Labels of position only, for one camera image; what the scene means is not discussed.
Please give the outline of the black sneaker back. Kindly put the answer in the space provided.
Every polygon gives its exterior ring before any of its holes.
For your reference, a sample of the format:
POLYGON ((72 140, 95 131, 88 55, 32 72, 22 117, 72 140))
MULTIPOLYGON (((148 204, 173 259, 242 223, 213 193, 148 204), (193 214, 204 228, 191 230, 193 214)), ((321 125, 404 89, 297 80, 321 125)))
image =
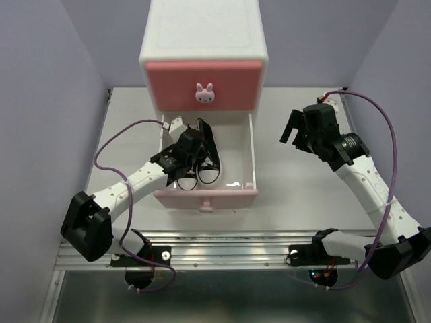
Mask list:
POLYGON ((206 151, 204 160, 197 167, 197 177, 202 184, 210 186, 218 181, 222 172, 222 163, 211 126, 199 118, 197 119, 197 129, 205 137, 206 151))

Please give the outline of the black sneaker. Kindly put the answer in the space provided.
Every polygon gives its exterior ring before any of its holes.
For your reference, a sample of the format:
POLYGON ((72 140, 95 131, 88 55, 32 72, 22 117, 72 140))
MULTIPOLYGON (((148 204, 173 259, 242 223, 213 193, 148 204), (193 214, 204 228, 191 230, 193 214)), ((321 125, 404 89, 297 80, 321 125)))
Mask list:
POLYGON ((199 118, 197 119, 197 129, 205 137, 206 151, 204 160, 197 167, 197 177, 202 184, 210 186, 218 181, 222 172, 222 163, 211 126, 199 118))
POLYGON ((194 190, 197 186, 198 179, 197 179, 197 167, 191 168, 184 177, 179 178, 176 181, 176 185, 179 189, 183 191, 191 191, 194 190))

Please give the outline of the black sneaker front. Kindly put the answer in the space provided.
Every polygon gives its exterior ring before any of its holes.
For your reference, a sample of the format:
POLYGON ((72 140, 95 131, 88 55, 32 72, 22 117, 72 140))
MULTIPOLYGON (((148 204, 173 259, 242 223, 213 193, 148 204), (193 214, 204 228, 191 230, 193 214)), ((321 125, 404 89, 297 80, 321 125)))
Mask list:
POLYGON ((184 177, 179 178, 176 181, 176 185, 179 189, 183 191, 191 191, 194 190, 197 186, 198 179, 197 179, 197 167, 191 168, 184 177))

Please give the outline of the light pink drawer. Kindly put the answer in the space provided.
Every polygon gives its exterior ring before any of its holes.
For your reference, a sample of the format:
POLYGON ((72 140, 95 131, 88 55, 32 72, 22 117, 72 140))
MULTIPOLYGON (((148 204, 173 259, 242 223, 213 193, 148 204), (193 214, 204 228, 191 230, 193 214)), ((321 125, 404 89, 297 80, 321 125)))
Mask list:
POLYGON ((167 209, 196 209, 203 198, 212 200, 218 209, 250 207, 258 195, 253 139, 253 115, 248 112, 167 112, 162 120, 171 122, 177 116, 185 124, 196 127, 198 118, 207 122, 213 131, 222 172, 210 186, 198 181, 194 190, 183 191, 176 184, 158 190, 154 197, 167 209))

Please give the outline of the pink front white drawer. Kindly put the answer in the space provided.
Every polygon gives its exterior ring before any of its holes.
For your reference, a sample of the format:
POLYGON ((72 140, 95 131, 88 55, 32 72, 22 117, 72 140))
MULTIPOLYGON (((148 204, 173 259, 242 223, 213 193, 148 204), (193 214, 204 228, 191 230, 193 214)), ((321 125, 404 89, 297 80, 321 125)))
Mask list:
POLYGON ((264 64, 251 61, 169 61, 144 65, 147 86, 160 112, 252 111, 261 91, 264 64), (195 99, 196 84, 213 84, 215 99, 195 99))

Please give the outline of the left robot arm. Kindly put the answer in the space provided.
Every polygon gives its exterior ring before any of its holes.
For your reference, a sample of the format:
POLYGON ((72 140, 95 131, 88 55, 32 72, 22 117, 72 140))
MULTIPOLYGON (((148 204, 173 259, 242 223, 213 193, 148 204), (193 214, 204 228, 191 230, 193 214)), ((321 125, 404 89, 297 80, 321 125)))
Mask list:
POLYGON ((88 262, 98 260, 112 246, 112 224, 119 215, 147 195, 184 178, 206 154, 205 135, 187 128, 176 143, 120 182, 91 195, 83 191, 75 194, 63 220, 61 235, 88 262))

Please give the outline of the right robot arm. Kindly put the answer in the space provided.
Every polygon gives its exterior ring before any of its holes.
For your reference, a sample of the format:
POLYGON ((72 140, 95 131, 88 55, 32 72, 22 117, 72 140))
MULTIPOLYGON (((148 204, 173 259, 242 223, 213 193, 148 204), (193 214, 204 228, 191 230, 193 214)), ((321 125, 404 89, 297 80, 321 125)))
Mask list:
POLYGON ((316 155, 343 180, 377 230, 375 238, 338 229, 318 231, 310 244, 289 247, 286 263, 292 267, 367 261, 381 279, 390 279, 422 261, 430 251, 430 229, 422 227, 389 195, 370 151, 355 133, 341 134, 334 107, 314 104, 293 110, 280 141, 293 130, 293 146, 316 155))

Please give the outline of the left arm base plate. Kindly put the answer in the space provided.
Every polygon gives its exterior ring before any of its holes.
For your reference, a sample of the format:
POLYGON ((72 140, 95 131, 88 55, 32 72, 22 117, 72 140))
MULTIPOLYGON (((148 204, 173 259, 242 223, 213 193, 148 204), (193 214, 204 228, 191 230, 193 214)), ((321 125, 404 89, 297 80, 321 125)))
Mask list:
MULTIPOLYGON (((172 247, 168 245, 152 246, 144 248, 137 253, 138 257, 158 264, 170 265, 172 247)), ((129 255, 114 254, 111 257, 110 265, 113 268, 132 268, 132 267, 149 267, 149 264, 141 262, 129 255)))

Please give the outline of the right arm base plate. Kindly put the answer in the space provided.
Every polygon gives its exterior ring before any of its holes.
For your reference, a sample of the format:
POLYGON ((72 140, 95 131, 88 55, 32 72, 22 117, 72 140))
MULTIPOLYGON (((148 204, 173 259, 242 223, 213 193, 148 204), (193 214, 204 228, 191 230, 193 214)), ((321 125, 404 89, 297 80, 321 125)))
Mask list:
POLYGON ((299 266, 323 266, 349 265, 351 260, 339 256, 330 256, 320 245, 314 244, 293 244, 288 246, 288 254, 285 263, 292 267, 299 266))

